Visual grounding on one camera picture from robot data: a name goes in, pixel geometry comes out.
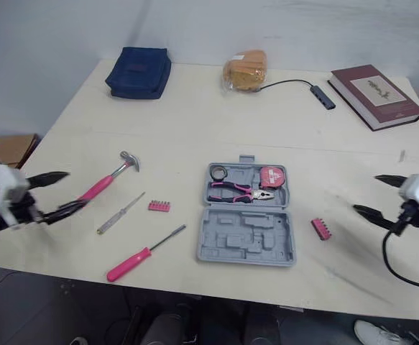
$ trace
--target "white wall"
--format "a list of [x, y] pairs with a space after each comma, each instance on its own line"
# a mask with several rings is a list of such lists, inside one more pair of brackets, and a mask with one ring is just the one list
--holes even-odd
[[419, 0], [0, 0], [0, 134], [44, 134], [127, 45], [167, 47], [175, 63], [254, 47], [271, 68], [373, 63], [419, 94]]

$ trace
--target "pink hammer handle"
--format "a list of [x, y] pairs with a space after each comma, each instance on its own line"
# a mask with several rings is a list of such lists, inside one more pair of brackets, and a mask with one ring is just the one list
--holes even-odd
[[150, 249], [145, 247], [143, 250], [141, 250], [137, 254], [134, 254], [132, 257], [123, 261], [121, 264], [109, 271], [109, 273], [107, 273], [107, 280], [109, 282], [114, 282], [118, 278], [123, 277], [123, 275], [135, 268], [150, 255], [152, 255], [152, 252], [150, 251]]
[[102, 180], [99, 180], [93, 187], [89, 188], [89, 190], [84, 193], [78, 200], [87, 200], [90, 201], [94, 199], [102, 190], [106, 189], [110, 183], [112, 183], [114, 178], [109, 175], [104, 177]]

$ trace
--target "bread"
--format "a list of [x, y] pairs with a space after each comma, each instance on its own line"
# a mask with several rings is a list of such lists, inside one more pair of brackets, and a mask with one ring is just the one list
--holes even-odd
[[257, 91], [265, 80], [267, 56], [263, 50], [239, 52], [224, 66], [224, 81], [229, 88]]

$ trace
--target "red book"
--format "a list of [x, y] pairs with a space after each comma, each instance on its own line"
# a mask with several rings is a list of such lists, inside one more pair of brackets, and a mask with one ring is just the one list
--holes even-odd
[[331, 86], [373, 131], [419, 119], [419, 106], [372, 65], [333, 70]]

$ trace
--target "screwdriver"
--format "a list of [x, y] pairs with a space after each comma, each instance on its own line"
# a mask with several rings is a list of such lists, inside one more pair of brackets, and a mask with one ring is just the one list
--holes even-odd
[[125, 207], [123, 207], [120, 211], [116, 212], [108, 221], [106, 221], [102, 226], [97, 229], [97, 233], [99, 235], [102, 235], [104, 232], [109, 230], [119, 219], [126, 214], [126, 212], [134, 206], [134, 204], [139, 201], [139, 199], [144, 196], [145, 192], [143, 192], [141, 195], [139, 195], [137, 198], [135, 198], [133, 201], [128, 203]]
[[152, 255], [152, 250], [156, 249], [159, 245], [166, 242], [171, 237], [177, 235], [179, 232], [181, 232], [183, 229], [185, 229], [187, 226], [185, 224], [179, 226], [176, 230], [171, 232], [170, 235], [166, 236], [164, 239], [156, 243], [153, 247], [148, 249], [145, 247], [140, 252], [134, 254], [132, 257], [124, 260], [121, 264], [113, 268], [109, 273], [107, 273], [107, 280], [109, 282], [114, 282], [118, 278], [122, 277], [126, 273], [128, 273], [130, 270], [138, 266], [141, 262], [143, 262], [146, 258], [148, 258], [150, 255]]

